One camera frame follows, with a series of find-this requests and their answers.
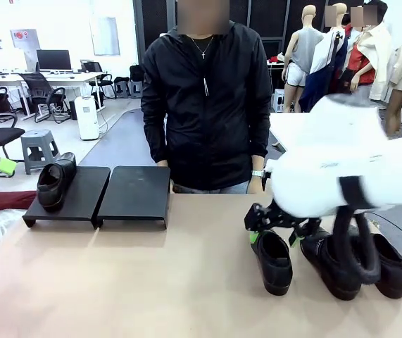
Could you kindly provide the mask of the black laptop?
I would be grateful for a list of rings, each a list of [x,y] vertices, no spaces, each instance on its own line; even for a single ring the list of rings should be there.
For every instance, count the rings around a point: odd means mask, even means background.
[[[80,61],[81,71],[86,73],[97,73],[101,72],[101,66],[96,61],[81,60]]]

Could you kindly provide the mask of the white work table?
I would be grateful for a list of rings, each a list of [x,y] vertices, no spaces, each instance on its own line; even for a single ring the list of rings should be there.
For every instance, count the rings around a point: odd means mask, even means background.
[[[320,117],[312,113],[270,114],[270,132],[283,154],[297,148],[321,154],[322,148],[316,139],[319,126]]]

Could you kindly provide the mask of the black tripod pole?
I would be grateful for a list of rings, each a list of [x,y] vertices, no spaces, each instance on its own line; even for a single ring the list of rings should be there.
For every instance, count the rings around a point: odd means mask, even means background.
[[[330,62],[321,70],[317,101],[336,91],[337,77],[340,73],[339,64],[341,63],[343,54],[341,50],[345,41],[345,33],[337,31],[332,41],[333,45]]]

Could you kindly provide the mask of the black buckle leather shoe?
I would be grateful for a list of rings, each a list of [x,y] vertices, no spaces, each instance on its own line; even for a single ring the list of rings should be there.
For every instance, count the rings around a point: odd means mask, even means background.
[[[316,269],[329,292],[342,301],[355,299],[360,280],[346,271],[337,259],[332,235],[322,227],[301,240],[301,252]]]

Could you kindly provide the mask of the black strap leather shoe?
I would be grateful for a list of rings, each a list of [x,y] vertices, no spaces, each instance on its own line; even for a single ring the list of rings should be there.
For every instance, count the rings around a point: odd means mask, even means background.
[[[275,296],[285,295],[292,281],[293,269],[289,247],[283,238],[273,230],[263,230],[251,248],[258,260],[266,291]]]

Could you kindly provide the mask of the mannequin in grey tank top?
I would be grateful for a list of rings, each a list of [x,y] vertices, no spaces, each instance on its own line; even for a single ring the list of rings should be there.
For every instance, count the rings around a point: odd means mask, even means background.
[[[301,14],[302,28],[291,35],[286,53],[282,80],[284,81],[284,113],[291,112],[294,103],[294,112],[300,113],[299,99],[306,86],[306,78],[313,62],[315,46],[322,41],[323,34],[313,27],[316,16],[316,7],[309,4],[303,8]]]

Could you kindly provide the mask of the white office desk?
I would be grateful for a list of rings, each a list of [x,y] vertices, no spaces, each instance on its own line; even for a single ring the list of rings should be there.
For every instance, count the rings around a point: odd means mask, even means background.
[[[68,108],[65,102],[66,95],[65,89],[67,87],[76,87],[79,85],[83,87],[84,84],[90,80],[95,82],[96,93],[99,95],[99,86],[96,81],[96,74],[87,73],[79,74],[75,77],[45,77],[42,73],[25,73],[18,75],[2,75],[0,82],[9,87],[19,87],[21,95],[25,104],[26,116],[22,120],[27,120],[33,117],[35,122],[38,123],[43,120],[48,120],[50,117],[54,118],[57,123],[65,122],[70,119],[70,116],[64,118],[57,118],[56,113],[59,109]],[[48,113],[44,115],[39,109],[36,113],[30,112],[30,107],[27,103],[27,93],[29,93],[30,102],[39,107],[44,105],[48,108]]]

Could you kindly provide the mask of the dark red cloth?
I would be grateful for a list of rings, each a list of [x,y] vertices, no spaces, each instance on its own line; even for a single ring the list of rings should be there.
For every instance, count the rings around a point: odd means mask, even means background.
[[[0,192],[0,211],[5,209],[27,210],[36,195],[36,191]]]

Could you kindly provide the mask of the mannequin in red top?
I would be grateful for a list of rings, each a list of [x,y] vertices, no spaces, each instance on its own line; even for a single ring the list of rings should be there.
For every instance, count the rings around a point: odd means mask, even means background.
[[[341,89],[346,94],[372,101],[383,98],[391,56],[391,35],[384,22],[387,9],[382,0],[370,0],[363,5],[365,29],[354,42],[340,78]]]

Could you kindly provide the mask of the mannequin in navy white jacket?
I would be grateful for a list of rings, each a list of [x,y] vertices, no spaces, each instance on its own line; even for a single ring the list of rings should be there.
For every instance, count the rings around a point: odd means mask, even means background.
[[[329,92],[332,78],[341,71],[347,51],[347,39],[342,19],[347,5],[337,3],[325,9],[325,25],[330,27],[321,42],[316,44],[310,72],[299,99],[302,113],[308,113]]]

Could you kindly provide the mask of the person's right forearm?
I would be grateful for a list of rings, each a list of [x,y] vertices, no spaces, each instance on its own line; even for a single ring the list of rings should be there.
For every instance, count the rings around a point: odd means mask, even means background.
[[[161,115],[145,113],[144,133],[154,162],[157,163],[163,160],[168,161],[164,117]]]

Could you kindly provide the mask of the black pointed dress shoe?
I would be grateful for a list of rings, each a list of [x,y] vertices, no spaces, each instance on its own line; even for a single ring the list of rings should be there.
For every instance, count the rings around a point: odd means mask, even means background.
[[[357,259],[359,265],[366,263],[360,244],[358,228],[351,226],[348,233],[351,236],[354,257]],[[400,299],[402,298],[402,255],[382,234],[372,233],[371,238],[375,244],[380,261],[380,278],[375,283],[375,286],[385,297]],[[357,285],[356,290],[346,293],[342,292],[343,294],[340,295],[339,299],[346,301],[354,299],[360,290],[360,284],[358,283]]]

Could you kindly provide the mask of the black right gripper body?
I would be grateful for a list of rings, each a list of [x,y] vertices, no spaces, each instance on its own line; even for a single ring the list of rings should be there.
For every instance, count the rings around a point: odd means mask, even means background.
[[[320,218],[297,218],[283,211],[275,201],[267,207],[254,203],[244,217],[245,229],[262,232],[274,227],[290,229],[295,232],[316,232],[320,226]]]

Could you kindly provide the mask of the black strap shoe grey insole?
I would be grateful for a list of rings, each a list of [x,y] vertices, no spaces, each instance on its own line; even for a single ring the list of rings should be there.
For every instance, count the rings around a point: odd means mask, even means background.
[[[60,210],[77,173],[75,154],[62,154],[54,163],[44,166],[37,182],[37,198],[46,212]]]

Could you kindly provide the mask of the black computer monitor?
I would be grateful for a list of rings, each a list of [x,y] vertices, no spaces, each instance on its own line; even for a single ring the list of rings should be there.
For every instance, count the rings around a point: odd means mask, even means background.
[[[69,50],[38,49],[36,54],[39,71],[70,71],[73,69]]]

